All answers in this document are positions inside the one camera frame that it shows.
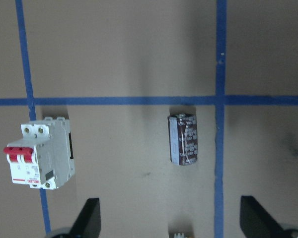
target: circuit breaker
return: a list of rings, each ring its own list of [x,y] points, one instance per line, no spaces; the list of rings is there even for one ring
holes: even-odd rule
[[[4,148],[13,183],[56,189],[74,174],[70,120],[30,121],[21,125],[23,138]]]

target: blue line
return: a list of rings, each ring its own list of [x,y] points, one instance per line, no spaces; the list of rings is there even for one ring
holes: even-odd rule
[[[215,96],[35,98],[36,105],[214,105],[215,101]]]
[[[0,106],[25,106],[27,105],[26,98],[2,98]]]
[[[30,120],[36,120],[22,0],[15,0],[15,6],[16,6],[16,15],[18,20],[18,27],[19,27],[21,56],[22,56],[24,81],[25,81],[25,88],[26,88],[26,95],[27,95],[27,104],[29,107],[29,116],[30,116]],[[45,225],[45,232],[49,233],[51,231],[51,224],[50,224],[48,203],[47,203],[45,190],[40,189],[40,197],[41,197],[41,206],[42,206],[43,220]]]
[[[226,105],[298,106],[298,96],[230,95],[225,97],[225,104]]]
[[[216,67],[216,162],[214,194],[214,237],[224,237],[223,150],[226,55],[226,0],[217,1],[217,67]]]

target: dark stain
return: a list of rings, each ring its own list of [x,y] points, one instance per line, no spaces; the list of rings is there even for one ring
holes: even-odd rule
[[[298,139],[294,133],[287,133],[283,140],[283,144],[286,145],[291,155],[298,157]]]
[[[144,173],[144,174],[142,174],[142,177],[145,178],[145,177],[148,177],[148,176],[150,176],[150,175],[151,175],[151,172],[148,172],[148,173]]]

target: white plastic housing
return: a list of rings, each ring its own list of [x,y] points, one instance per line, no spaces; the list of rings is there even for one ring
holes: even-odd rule
[[[12,182],[43,189],[64,185],[75,174],[70,120],[47,117],[22,124],[21,130],[23,138],[3,150]]]

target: black object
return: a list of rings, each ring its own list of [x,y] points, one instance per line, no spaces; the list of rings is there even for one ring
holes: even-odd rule
[[[246,238],[298,238],[298,230],[284,230],[253,196],[241,196],[239,223]]]
[[[53,238],[98,238],[100,234],[99,198],[89,198],[68,234]]]

